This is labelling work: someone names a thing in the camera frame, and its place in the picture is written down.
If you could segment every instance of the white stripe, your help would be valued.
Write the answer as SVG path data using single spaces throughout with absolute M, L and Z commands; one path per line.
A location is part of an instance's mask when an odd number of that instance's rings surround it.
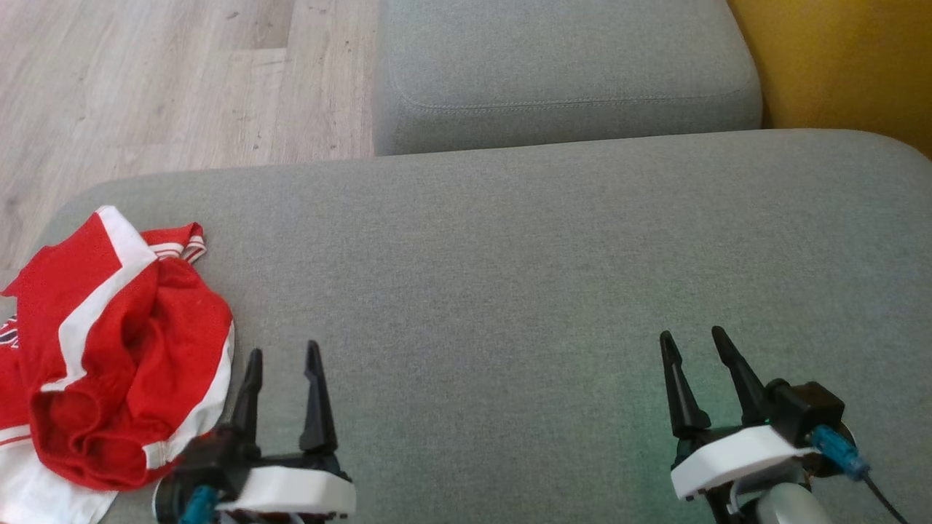
M 68 385 L 88 374 L 81 360 L 84 358 L 90 327 L 101 318 L 110 300 L 158 259 L 117 208 L 103 206 L 97 210 L 97 215 L 103 222 L 103 228 L 122 267 L 92 291 L 59 326 L 59 346 L 62 348 L 65 376 L 43 384 L 40 388 L 42 392 L 64 391 Z
M 154 243 L 149 246 L 149 249 L 152 251 L 174 251 L 176 253 L 181 253 L 185 247 L 178 242 L 164 242 Z
M 22 426 L 12 426 L 3 430 L 0 430 L 0 442 L 4 440 L 9 440 L 11 438 L 16 438 L 18 436 L 26 436 L 29 434 L 29 424 L 23 424 Z
M 220 420 L 220 415 L 224 410 L 224 401 L 226 401 L 226 391 L 230 387 L 233 336 L 234 328 L 231 322 L 211 385 L 200 402 L 188 412 L 178 429 L 168 440 L 160 440 L 143 446 L 146 468 L 157 469 L 173 461 L 185 450 L 185 446 L 192 438 L 209 432 Z

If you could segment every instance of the gray upholstered seat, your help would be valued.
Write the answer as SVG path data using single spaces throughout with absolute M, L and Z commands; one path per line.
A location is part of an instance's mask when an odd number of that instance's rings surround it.
M 383 0 L 380 155 L 755 129 L 725 0 Z
M 714 422 L 740 419 L 709 328 L 763 380 L 846 403 L 874 478 L 932 513 L 932 162 L 854 131 L 745 131 L 163 174 L 98 186 L 44 242 L 115 204 L 197 220 L 206 282 L 266 350 L 259 440 L 295 449 L 322 344 L 352 524 L 707 523 L 669 479 L 671 329 Z M 883 508 L 843 478 L 837 522 Z M 149 490 L 105 520 L 149 521 Z

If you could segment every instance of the black cable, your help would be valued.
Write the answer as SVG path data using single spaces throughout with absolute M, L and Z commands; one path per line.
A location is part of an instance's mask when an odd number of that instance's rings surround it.
M 886 510 L 890 512 L 890 515 L 892 515 L 893 518 L 899 522 L 899 524 L 910 524 L 906 521 L 906 518 L 903 518 L 899 511 L 893 507 L 890 501 L 886 500 L 884 494 L 880 492 L 880 488 L 878 488 L 877 485 L 873 483 L 873 480 L 870 480 L 870 475 L 867 472 L 864 472 L 861 479 L 864 480 L 864 483 L 868 485 L 868 488 L 870 488 L 870 491 L 872 491 L 874 496 L 877 497 L 877 500 L 879 500 L 880 503 L 884 505 Z

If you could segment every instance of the logo on garment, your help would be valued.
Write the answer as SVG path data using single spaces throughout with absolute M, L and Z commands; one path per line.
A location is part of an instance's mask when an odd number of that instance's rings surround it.
M 16 315 L 9 317 L 3 326 L 0 326 L 0 346 L 9 346 L 14 350 L 20 348 L 20 335 L 16 328 Z

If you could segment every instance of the stitching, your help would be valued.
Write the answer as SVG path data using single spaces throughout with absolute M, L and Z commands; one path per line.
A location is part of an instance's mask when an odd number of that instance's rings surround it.
M 737 92 L 745 90 L 754 81 L 753 69 L 747 68 L 747 79 L 740 87 L 724 93 L 716 93 L 700 96 L 683 96 L 683 97 L 656 97 L 656 96 L 637 96 L 629 98 L 567 98 L 563 100 L 537 101 L 537 102 L 504 102 L 494 104 L 466 104 L 466 105 L 448 105 L 448 104 L 429 104 L 420 103 L 411 99 L 398 86 L 395 80 L 394 68 L 391 66 L 391 59 L 387 59 L 389 85 L 401 101 L 412 109 L 417 109 L 422 113 L 504 113 L 514 111 L 532 111 L 542 109 L 563 109 L 571 107 L 588 107 L 600 105 L 625 105 L 629 103 L 675 103 L 689 100 L 710 100 L 715 98 L 725 98 L 734 95 Z

